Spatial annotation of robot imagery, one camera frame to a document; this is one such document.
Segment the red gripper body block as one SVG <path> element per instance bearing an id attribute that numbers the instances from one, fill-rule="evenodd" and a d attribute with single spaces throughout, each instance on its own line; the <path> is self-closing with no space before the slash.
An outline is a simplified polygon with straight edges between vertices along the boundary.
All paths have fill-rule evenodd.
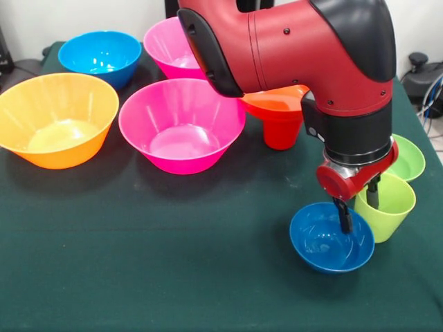
<path id="1" fill-rule="evenodd" d="M 392 136 L 389 148 L 389 152 L 383 158 L 366 165 L 340 165 L 324 153 L 325 160 L 316 170 L 320 186 L 331 197 L 342 201 L 350 200 L 397 160 L 399 148 Z"/>

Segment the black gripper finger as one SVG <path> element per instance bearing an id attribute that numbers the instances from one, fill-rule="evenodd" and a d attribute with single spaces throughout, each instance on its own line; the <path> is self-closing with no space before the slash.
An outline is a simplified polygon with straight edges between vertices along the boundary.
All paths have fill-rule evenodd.
<path id="1" fill-rule="evenodd" d="M 368 188 L 366 190 L 366 201 L 367 204 L 374 208 L 379 208 L 379 193 L 378 193 L 378 184 L 381 180 L 381 175 L 376 175 L 373 179 L 368 183 Z"/>
<path id="2" fill-rule="evenodd" d="M 352 232 L 352 216 L 350 214 L 347 203 L 341 199 L 333 197 L 333 202 L 338 210 L 341 231 L 343 234 Z"/>

